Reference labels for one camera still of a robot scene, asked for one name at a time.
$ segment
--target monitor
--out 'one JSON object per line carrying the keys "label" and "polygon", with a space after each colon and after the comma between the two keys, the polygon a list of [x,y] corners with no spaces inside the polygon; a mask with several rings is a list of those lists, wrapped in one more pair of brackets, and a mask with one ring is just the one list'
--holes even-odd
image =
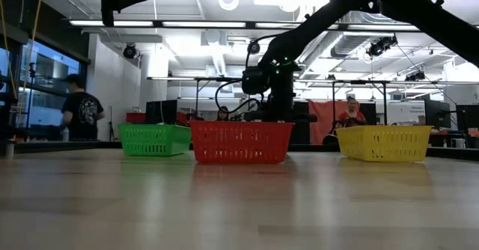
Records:
{"label": "monitor", "polygon": [[146,124],[176,124],[178,100],[153,101],[147,103]]}
{"label": "monitor", "polygon": [[451,107],[449,103],[435,100],[425,100],[426,125],[437,128],[451,128]]}
{"label": "monitor", "polygon": [[469,133],[469,129],[479,129],[479,105],[456,105],[457,129]]}

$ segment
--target robotic arm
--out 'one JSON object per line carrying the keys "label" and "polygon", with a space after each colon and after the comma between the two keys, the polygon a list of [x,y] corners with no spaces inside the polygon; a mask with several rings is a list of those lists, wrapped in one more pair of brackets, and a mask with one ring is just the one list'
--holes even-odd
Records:
{"label": "robotic arm", "polygon": [[246,94],[261,94],[271,88],[265,121],[293,121],[294,63],[303,49],[330,25],[351,10],[381,13],[392,19],[415,25],[424,33],[479,66],[479,53],[465,42],[479,43],[479,30],[443,10],[442,0],[331,0],[297,28],[278,35],[257,67],[243,72],[242,89]]}

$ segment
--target orange curtain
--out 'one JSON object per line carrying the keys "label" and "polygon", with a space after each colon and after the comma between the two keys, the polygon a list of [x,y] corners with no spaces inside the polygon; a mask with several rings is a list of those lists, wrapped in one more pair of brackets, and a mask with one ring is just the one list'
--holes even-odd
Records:
{"label": "orange curtain", "polygon": [[[317,122],[311,123],[311,144],[322,145],[323,139],[332,128],[332,101],[317,103],[308,101],[309,113],[317,116]],[[339,115],[347,110],[346,101],[336,101],[336,120]]]}

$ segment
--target black t-shirt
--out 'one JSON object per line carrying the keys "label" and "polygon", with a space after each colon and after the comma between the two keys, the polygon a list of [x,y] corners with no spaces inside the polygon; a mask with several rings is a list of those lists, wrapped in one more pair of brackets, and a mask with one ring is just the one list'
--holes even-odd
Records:
{"label": "black t-shirt", "polygon": [[61,112],[72,112],[73,118],[68,126],[71,141],[97,140],[97,118],[103,107],[98,99],[85,92],[68,96]]}

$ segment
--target man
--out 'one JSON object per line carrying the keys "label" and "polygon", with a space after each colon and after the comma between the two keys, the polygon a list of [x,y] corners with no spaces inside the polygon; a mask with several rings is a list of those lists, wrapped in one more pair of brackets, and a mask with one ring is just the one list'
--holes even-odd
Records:
{"label": "man", "polygon": [[85,83],[78,75],[71,74],[65,81],[71,94],[61,110],[62,129],[68,127],[71,141],[96,141],[97,121],[105,117],[100,101],[85,92]]}

